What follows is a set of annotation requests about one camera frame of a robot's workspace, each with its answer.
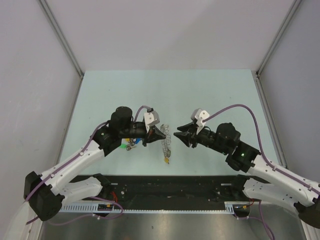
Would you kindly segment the steel disc with key rings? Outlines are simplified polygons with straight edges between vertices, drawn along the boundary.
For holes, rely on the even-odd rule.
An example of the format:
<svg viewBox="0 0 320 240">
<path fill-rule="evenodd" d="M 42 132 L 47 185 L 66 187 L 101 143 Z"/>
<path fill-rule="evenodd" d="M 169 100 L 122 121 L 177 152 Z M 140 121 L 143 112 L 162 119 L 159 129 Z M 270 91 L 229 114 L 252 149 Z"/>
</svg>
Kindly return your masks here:
<svg viewBox="0 0 320 240">
<path fill-rule="evenodd" d="M 162 152 L 165 158 L 171 157 L 171 134 L 170 127 L 168 124 L 162 124 L 160 126 L 160 131 L 165 135 L 165 139 L 161 141 Z"/>
</svg>

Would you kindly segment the blue tag key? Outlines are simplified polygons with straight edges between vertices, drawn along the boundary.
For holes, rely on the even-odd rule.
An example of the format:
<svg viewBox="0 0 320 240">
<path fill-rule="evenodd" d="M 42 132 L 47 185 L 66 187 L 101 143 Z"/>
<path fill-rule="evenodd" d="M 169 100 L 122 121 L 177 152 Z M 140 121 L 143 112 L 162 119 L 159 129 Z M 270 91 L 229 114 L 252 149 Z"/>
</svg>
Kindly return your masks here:
<svg viewBox="0 0 320 240">
<path fill-rule="evenodd" d="M 131 139 L 129 140 L 129 143 L 130 143 L 131 145 L 136 145 L 136 144 L 138 144 L 141 140 L 142 140 L 141 138 L 131 138 Z"/>
</svg>

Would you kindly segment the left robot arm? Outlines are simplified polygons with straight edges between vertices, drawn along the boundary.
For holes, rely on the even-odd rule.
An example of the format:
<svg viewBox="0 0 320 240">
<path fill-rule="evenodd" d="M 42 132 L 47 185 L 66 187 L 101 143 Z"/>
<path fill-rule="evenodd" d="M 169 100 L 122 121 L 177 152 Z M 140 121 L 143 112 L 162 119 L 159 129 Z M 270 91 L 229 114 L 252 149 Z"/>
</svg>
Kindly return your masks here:
<svg viewBox="0 0 320 240">
<path fill-rule="evenodd" d="M 159 114 L 151 107 L 145 109 L 143 120 L 138 121 L 129 107 L 118 107 L 108 121 L 94 129 L 77 152 L 40 174 L 32 171 L 25 177 L 23 197 L 36 219 L 48 221 L 65 205 L 86 198 L 105 200 L 110 196 L 111 182 L 100 173 L 82 181 L 71 181 L 119 148 L 123 139 L 141 139 L 143 146 L 164 140 L 166 136 L 157 128 Z"/>
</svg>

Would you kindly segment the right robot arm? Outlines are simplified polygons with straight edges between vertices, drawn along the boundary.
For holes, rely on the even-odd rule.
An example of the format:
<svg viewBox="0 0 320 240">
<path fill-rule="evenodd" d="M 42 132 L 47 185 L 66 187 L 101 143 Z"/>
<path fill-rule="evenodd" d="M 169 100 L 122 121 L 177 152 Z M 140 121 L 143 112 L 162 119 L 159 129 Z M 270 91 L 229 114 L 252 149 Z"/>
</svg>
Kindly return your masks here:
<svg viewBox="0 0 320 240">
<path fill-rule="evenodd" d="M 231 123 L 221 123 L 216 131 L 199 130 L 191 122 L 180 126 L 174 136 L 187 147 L 203 145 L 226 156 L 226 163 L 239 175 L 230 188 L 231 196 L 259 199 L 285 208 L 306 224 L 320 227 L 320 184 L 265 159 L 262 152 L 240 140 L 241 134 Z"/>
</svg>

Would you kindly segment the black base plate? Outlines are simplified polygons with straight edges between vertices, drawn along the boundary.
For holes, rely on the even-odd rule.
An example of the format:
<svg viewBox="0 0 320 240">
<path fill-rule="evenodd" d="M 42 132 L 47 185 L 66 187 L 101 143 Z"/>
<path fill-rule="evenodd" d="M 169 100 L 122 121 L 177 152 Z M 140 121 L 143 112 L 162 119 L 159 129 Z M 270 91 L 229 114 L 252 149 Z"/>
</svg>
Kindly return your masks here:
<svg viewBox="0 0 320 240">
<path fill-rule="evenodd" d="M 116 200 L 125 210 L 223 210 L 225 202 L 249 202 L 232 189 L 237 178 L 227 176 L 107 175 L 110 186 L 99 198 Z"/>
</svg>

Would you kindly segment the aluminium rail right side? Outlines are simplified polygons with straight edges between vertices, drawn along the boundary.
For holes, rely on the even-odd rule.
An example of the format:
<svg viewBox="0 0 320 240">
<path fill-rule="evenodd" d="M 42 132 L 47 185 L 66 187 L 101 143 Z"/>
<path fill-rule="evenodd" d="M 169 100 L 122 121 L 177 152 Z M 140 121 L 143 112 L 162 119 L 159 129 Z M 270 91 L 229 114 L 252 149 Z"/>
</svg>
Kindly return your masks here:
<svg viewBox="0 0 320 240">
<path fill-rule="evenodd" d="M 264 91 L 263 86 L 262 86 L 261 78 L 257 74 L 257 72 L 252 71 L 251 73 L 252 73 L 253 80 L 254 80 L 254 83 L 255 83 L 255 86 L 256 86 L 256 90 L 257 90 L 257 93 L 258 93 L 258 96 L 259 96 L 259 99 L 260 99 L 260 102 L 261 102 L 261 106 L 262 106 L 263 113 L 264 113 L 264 116 L 265 116 L 265 119 L 266 119 L 266 124 L 268 126 L 268 130 L 269 130 L 269 134 L 270 134 L 270 137 L 271 137 L 271 140 L 272 140 L 272 144 L 273 144 L 273 147 L 274 147 L 274 150 L 275 150 L 275 154 L 277 156 L 279 164 L 282 167 L 287 168 L 286 157 L 285 157 L 285 154 L 283 152 L 281 141 L 280 141 L 277 129 L 276 129 L 275 121 L 274 121 L 274 118 L 272 116 L 272 112 L 271 112 L 271 109 L 270 109 L 270 106 L 269 106 L 269 103 L 268 103 L 268 100 L 267 100 L 267 96 L 266 96 L 265 91 Z"/>
</svg>

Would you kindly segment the left aluminium frame post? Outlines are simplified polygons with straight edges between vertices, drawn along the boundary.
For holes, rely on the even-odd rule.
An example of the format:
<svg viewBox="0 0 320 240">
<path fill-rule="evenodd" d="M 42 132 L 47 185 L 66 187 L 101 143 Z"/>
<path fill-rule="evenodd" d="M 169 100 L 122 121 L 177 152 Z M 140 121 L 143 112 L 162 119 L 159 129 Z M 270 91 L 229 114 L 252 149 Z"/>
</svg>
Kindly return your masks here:
<svg viewBox="0 0 320 240">
<path fill-rule="evenodd" d="M 76 71 L 77 75 L 83 79 L 84 77 L 84 71 L 80 67 L 80 64 L 65 36 L 63 33 L 60 24 L 57 21 L 57 18 L 55 17 L 55 14 L 53 13 L 49 3 L 47 0 L 37 0 L 36 1 L 41 8 L 45 18 L 47 19 L 53 33 L 55 34 L 57 40 L 59 41 L 63 51 L 65 52 L 67 58 L 71 62 L 71 65 L 73 66 L 74 70 Z"/>
</svg>

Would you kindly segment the aluminium frame post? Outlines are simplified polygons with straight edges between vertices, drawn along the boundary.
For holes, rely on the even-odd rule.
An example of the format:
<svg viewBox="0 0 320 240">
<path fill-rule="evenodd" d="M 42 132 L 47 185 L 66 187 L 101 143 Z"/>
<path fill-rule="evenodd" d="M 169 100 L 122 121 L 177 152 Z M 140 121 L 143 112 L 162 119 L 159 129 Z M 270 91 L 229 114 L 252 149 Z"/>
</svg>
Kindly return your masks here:
<svg viewBox="0 0 320 240">
<path fill-rule="evenodd" d="M 77 75 L 83 79 L 84 77 L 84 71 L 80 67 L 80 64 L 65 36 L 63 33 L 60 24 L 57 21 L 57 18 L 55 17 L 55 14 L 53 13 L 49 3 L 47 0 L 37 0 L 36 1 L 41 8 L 45 18 L 47 19 L 53 33 L 55 34 L 57 40 L 59 41 L 63 51 L 65 52 L 67 58 L 71 62 L 71 65 L 73 66 L 74 70 L 76 71 Z"/>
<path fill-rule="evenodd" d="M 267 49 L 267 52 L 265 53 L 261 63 L 259 64 L 257 70 L 255 71 L 255 74 L 257 77 L 260 77 L 263 73 L 265 67 L 267 66 L 267 63 L 270 61 L 272 55 L 274 54 L 278 44 L 282 40 L 287 28 L 290 26 L 293 18 L 295 17 L 296 13 L 299 11 L 299 8 L 301 4 L 303 3 L 303 0 L 294 0 L 291 4 L 288 12 L 286 13 L 282 23 L 280 24 L 279 29 L 277 30 L 269 48 Z"/>
</svg>

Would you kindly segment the right aluminium frame post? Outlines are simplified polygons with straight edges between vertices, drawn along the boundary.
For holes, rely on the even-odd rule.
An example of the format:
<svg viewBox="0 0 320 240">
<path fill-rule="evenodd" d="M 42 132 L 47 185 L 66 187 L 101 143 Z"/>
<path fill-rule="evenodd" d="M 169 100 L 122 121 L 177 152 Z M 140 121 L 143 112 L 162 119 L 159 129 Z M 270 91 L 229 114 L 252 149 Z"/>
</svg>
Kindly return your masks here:
<svg viewBox="0 0 320 240">
<path fill-rule="evenodd" d="M 261 63 L 259 64 L 257 70 L 255 71 L 255 74 L 257 77 L 260 77 L 263 73 L 265 67 L 267 66 L 267 63 L 270 61 L 272 55 L 274 54 L 278 44 L 282 40 L 287 28 L 290 26 L 293 18 L 295 17 L 296 13 L 299 11 L 299 8 L 301 4 L 303 3 L 303 0 L 294 0 L 291 4 L 288 12 L 286 13 L 282 23 L 280 24 L 279 29 L 277 30 L 269 48 L 267 49 L 267 52 L 265 53 Z"/>
</svg>

